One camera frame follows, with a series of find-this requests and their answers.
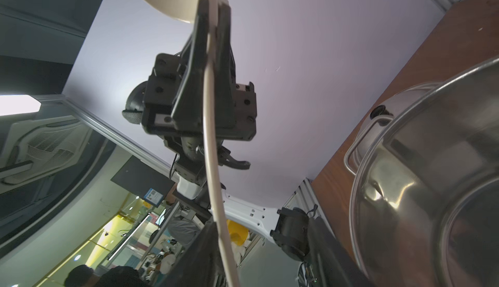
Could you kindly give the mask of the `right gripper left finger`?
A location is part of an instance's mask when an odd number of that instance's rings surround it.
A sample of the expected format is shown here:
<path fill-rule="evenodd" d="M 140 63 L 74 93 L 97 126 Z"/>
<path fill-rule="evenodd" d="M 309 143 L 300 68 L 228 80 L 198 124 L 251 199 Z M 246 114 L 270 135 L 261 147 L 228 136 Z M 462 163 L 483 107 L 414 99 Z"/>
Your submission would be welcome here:
<path fill-rule="evenodd" d="M 191 37 L 185 48 L 188 59 L 172 110 L 180 133 L 200 133 L 202 125 L 203 77 L 207 63 L 209 1 L 199 0 Z"/>

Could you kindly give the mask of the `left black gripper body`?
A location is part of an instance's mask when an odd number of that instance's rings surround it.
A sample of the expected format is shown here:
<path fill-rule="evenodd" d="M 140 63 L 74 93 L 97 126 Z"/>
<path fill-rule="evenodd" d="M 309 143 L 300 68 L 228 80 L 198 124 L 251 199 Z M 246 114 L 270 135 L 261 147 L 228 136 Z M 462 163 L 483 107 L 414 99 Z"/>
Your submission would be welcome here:
<path fill-rule="evenodd" d="M 202 125 L 200 133 L 180 133 L 174 124 L 172 110 L 185 72 L 188 51 L 176 55 L 158 54 L 149 79 L 139 84 L 126 101 L 123 117 L 134 125 L 142 125 L 148 134 L 164 140 L 165 146 L 178 156 L 176 164 L 185 170 L 204 167 Z M 226 140 L 250 141 L 256 135 L 256 93 L 253 84 L 235 82 L 236 65 L 232 70 L 236 125 L 216 131 L 218 163 L 233 169 L 247 170 L 248 161 L 236 160 L 223 146 Z"/>

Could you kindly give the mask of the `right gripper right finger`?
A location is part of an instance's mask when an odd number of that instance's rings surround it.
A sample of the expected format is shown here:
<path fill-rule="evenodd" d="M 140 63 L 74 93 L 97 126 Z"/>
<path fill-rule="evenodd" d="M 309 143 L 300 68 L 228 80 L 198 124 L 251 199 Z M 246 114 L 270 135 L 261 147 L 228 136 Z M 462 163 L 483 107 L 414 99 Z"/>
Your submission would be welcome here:
<path fill-rule="evenodd" d="M 221 2 L 218 5 L 214 70 L 216 131 L 229 130 L 236 125 L 236 105 L 233 96 L 233 66 L 234 59 L 231 50 L 231 8 L 228 4 Z"/>

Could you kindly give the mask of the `cream plastic ladle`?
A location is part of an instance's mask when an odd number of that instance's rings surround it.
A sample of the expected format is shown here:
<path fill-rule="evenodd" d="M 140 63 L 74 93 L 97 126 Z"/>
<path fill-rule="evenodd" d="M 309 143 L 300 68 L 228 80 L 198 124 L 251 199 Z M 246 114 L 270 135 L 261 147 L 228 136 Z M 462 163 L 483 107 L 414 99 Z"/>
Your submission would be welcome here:
<path fill-rule="evenodd" d="M 194 0 L 144 0 L 151 7 L 178 21 L 194 22 Z M 205 151 L 205 167 L 207 185 L 213 219 L 218 230 L 218 245 L 227 284 L 240 286 L 237 264 L 233 257 L 231 239 L 226 223 L 226 213 L 222 198 L 222 188 L 218 171 L 218 152 L 216 144 L 215 121 L 215 77 L 216 41 L 218 27 L 218 0 L 209 2 L 209 31 L 207 36 L 207 61 L 203 73 L 203 144 Z"/>

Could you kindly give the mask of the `steel pot lid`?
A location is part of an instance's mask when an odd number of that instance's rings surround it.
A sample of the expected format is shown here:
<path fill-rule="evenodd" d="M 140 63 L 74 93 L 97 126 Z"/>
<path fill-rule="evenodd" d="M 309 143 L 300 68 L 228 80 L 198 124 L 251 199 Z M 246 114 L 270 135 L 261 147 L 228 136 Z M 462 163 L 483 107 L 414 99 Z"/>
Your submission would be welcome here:
<path fill-rule="evenodd" d="M 400 115 L 404 110 L 409 108 L 413 103 L 421 99 L 431 90 L 439 87 L 439 82 L 427 82 L 408 88 L 396 95 L 386 99 L 380 105 L 376 106 L 362 122 L 356 139 L 364 132 L 364 130 L 371 124 L 372 120 L 378 116 L 388 116 L 395 118 Z M 353 151 L 350 160 L 358 167 L 369 150 L 374 140 L 384 130 L 384 128 L 391 122 L 391 120 L 379 120 L 362 139 L 357 148 Z"/>

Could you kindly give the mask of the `stainless steel pot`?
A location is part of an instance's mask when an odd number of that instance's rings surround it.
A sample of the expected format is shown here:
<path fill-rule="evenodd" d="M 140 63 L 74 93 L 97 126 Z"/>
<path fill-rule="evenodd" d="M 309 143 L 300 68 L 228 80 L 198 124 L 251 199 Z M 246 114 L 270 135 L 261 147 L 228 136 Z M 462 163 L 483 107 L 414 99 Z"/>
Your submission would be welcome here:
<path fill-rule="evenodd" d="M 497 286 L 498 58 L 388 118 L 353 174 L 353 254 L 372 284 Z"/>

